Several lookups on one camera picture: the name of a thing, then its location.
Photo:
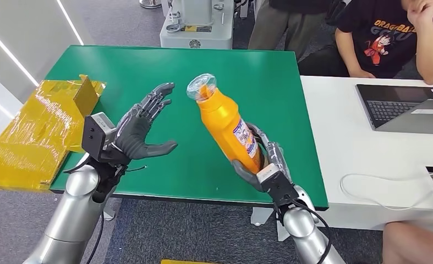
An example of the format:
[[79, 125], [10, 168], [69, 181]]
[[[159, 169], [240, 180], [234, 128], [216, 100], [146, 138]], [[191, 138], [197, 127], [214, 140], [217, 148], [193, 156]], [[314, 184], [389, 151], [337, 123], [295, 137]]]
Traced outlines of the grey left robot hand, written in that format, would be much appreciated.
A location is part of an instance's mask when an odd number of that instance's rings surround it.
[[151, 125], [161, 111], [172, 103], [166, 96], [172, 93], [174, 87], [171, 82], [156, 86], [118, 122], [113, 144], [131, 160], [167, 155], [178, 146], [173, 140], [162, 144], [146, 143]]

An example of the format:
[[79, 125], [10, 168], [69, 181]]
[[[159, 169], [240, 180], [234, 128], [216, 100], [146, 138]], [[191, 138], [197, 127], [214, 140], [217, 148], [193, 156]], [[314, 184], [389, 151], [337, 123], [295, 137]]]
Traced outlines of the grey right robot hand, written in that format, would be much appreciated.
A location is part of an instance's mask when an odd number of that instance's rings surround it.
[[[266, 156], [261, 155], [261, 160], [265, 161], [266, 158], [268, 164], [273, 163], [274, 165], [276, 165], [284, 173], [284, 176], [288, 179], [288, 181], [292, 184], [293, 182], [291, 179], [290, 171], [286, 164], [283, 150], [280, 145], [277, 142], [269, 140], [267, 135], [256, 125], [252, 123], [247, 123], [247, 126], [253, 133], [257, 143], [265, 149]], [[231, 161], [231, 165], [233, 166], [235, 172], [243, 180], [245, 180], [257, 191], [264, 192], [256, 174], [249, 171], [240, 161], [236, 159]]]

